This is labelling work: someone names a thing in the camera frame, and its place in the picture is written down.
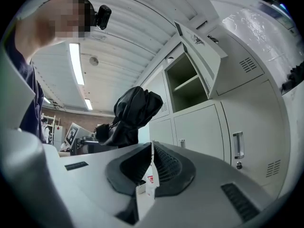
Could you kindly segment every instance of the open cabinet door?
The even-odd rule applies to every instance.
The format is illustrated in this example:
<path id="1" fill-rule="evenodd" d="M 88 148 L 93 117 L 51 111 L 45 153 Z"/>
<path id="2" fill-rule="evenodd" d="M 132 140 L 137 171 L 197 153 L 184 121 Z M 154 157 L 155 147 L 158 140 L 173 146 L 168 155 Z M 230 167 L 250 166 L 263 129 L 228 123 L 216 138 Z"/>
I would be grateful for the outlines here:
<path id="1" fill-rule="evenodd" d="M 197 29 L 175 21 L 184 51 L 197 71 L 208 99 L 216 94 L 219 67 L 228 57 L 210 38 Z"/>

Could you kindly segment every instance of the black bag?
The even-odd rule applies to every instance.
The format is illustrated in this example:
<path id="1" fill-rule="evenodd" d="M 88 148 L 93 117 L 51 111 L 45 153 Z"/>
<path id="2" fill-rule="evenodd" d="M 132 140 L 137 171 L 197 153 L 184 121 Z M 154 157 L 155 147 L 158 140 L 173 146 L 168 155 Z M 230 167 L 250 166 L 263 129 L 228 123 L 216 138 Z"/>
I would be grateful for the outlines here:
<path id="1" fill-rule="evenodd" d="M 154 92 L 144 91 L 139 86 L 129 89 L 114 106 L 112 124 L 96 127 L 96 139 L 102 145 L 118 148 L 138 143 L 138 129 L 158 113 L 162 103 Z"/>

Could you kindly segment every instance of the ceiling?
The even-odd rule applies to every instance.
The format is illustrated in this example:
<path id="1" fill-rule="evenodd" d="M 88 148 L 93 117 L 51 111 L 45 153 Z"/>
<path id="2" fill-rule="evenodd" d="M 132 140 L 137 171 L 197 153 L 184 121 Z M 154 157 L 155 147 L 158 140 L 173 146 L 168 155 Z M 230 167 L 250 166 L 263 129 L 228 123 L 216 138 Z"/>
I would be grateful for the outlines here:
<path id="1" fill-rule="evenodd" d="M 20 16 L 45 1 L 29 0 Z M 198 12 L 189 0 L 90 1 L 96 11 L 106 4 L 112 14 L 105 30 L 93 28 L 89 38 L 79 40 L 85 85 L 76 83 L 68 42 L 40 50 L 33 57 L 34 67 L 45 95 L 60 107 L 87 111 L 84 98 L 89 98 L 93 113 L 113 114 L 118 98 L 176 33 L 174 20 L 187 22 Z M 90 64 L 90 57 L 98 59 L 97 66 Z"/>

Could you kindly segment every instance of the navy shirt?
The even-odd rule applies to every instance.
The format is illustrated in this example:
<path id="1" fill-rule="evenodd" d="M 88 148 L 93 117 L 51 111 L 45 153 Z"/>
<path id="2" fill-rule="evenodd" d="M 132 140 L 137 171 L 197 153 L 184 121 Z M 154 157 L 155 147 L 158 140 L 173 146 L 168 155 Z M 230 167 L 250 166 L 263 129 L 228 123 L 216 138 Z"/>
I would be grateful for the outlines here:
<path id="1" fill-rule="evenodd" d="M 36 135 L 43 143 L 46 143 L 41 129 L 41 109 L 44 97 L 43 91 L 36 80 L 34 67 L 32 65 L 28 65 L 23 55 L 16 49 L 15 29 L 16 27 L 7 37 L 5 41 L 5 49 L 16 69 L 36 94 L 22 119 L 20 128 L 23 131 Z"/>

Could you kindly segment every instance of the ventilation slot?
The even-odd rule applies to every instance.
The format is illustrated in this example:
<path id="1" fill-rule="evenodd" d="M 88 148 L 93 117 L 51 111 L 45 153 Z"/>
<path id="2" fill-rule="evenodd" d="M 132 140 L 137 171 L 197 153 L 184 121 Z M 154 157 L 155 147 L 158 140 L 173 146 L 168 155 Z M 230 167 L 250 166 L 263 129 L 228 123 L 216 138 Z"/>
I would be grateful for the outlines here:
<path id="1" fill-rule="evenodd" d="M 266 177 L 270 177 L 278 174 L 280 169 L 280 164 L 281 164 L 281 160 L 268 164 Z"/>
<path id="2" fill-rule="evenodd" d="M 246 73 L 250 72 L 251 70 L 257 67 L 256 64 L 249 57 L 241 61 L 239 64 L 242 66 L 242 68 Z"/>
<path id="3" fill-rule="evenodd" d="M 168 109 L 167 102 L 165 102 L 164 104 L 162 104 L 161 112 L 165 112 L 167 109 Z"/>
<path id="4" fill-rule="evenodd" d="M 221 188 L 244 222 L 259 214 L 258 209 L 235 184 L 225 184 Z"/>
<path id="5" fill-rule="evenodd" d="M 181 172 L 181 163 L 158 146 L 155 146 L 154 163 L 160 185 L 174 179 Z"/>
<path id="6" fill-rule="evenodd" d="M 209 84 L 207 78 L 205 78 L 205 82 L 206 82 L 206 85 L 207 85 L 208 89 L 210 90 L 210 84 Z"/>
<path id="7" fill-rule="evenodd" d="M 81 167 L 84 167 L 87 165 L 89 165 L 89 164 L 83 161 L 83 162 L 79 162 L 79 163 L 75 163 L 75 164 L 66 165 L 65 167 L 66 167 L 67 171 L 70 171 L 70 170 L 81 168 Z"/>

